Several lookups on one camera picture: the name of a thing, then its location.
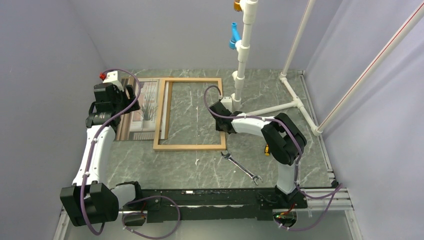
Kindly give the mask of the plant photo print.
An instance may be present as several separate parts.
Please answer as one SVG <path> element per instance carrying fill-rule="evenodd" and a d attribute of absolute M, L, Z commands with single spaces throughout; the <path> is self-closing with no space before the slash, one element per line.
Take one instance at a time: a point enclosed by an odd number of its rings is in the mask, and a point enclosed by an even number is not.
<path fill-rule="evenodd" d="M 139 78 L 141 93 L 138 98 L 140 109 L 122 115 L 115 136 L 116 141 L 145 141 L 155 137 L 156 120 L 159 109 L 159 86 L 161 78 Z M 166 140 L 169 136 L 169 113 L 173 85 L 166 83 L 162 107 L 159 137 Z"/>

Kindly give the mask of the wooden picture frame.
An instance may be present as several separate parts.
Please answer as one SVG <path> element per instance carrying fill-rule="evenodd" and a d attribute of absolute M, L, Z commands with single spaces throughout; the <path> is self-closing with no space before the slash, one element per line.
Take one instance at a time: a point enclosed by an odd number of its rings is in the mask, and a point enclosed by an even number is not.
<path fill-rule="evenodd" d="M 223 89 L 219 77 L 163 77 L 157 89 L 154 151 L 221 151 L 226 137 L 207 117 L 201 90 L 208 84 Z"/>

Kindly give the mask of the black yellow screwdriver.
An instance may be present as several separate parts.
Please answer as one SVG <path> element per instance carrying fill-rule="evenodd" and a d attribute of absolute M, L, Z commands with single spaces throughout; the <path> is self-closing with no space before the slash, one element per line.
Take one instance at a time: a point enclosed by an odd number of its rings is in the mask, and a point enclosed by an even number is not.
<path fill-rule="evenodd" d="M 270 146 L 268 144 L 266 144 L 265 147 L 264 147 L 264 154 L 266 156 L 270 156 L 270 154 L 271 154 Z"/>

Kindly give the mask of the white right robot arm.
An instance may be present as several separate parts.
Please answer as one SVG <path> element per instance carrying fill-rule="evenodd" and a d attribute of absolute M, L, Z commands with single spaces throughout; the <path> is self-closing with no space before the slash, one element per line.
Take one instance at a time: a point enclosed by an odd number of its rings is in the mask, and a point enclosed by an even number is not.
<path fill-rule="evenodd" d="M 217 131 L 227 134 L 250 134 L 265 140 L 270 154 L 278 164 L 276 203 L 282 208 L 289 207 L 299 192 L 299 161 L 307 145 L 305 136 L 289 116 L 279 113 L 273 117 L 263 117 L 241 111 L 230 112 L 220 100 L 207 110 L 215 119 Z"/>

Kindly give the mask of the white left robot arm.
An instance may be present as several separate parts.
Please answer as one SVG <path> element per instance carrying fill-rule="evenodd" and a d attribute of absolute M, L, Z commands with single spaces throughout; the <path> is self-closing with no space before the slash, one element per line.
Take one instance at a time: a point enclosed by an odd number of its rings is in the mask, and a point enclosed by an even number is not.
<path fill-rule="evenodd" d="M 121 115 L 140 109 L 137 94 L 132 85 L 110 82 L 95 85 L 93 93 L 95 100 L 85 120 L 86 146 L 81 164 L 71 186 L 60 192 L 62 205 L 76 227 L 113 222 L 125 206 L 137 210 L 144 203 L 138 182 L 120 183 L 112 189 L 104 183 Z"/>

